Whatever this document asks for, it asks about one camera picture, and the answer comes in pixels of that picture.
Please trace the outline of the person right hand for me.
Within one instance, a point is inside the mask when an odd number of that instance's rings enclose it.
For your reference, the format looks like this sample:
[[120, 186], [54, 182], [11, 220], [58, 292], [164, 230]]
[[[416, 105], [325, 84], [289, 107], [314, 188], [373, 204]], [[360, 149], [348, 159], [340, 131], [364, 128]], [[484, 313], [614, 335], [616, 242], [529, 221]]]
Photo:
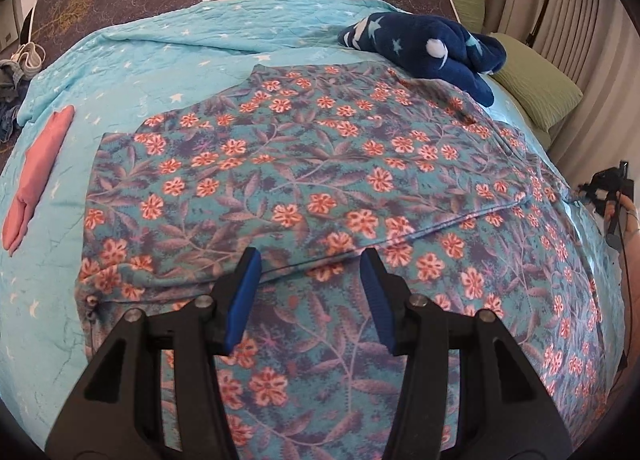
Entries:
[[634, 202], [622, 193], [609, 193], [604, 208], [604, 239], [609, 259], [639, 256], [639, 211]]

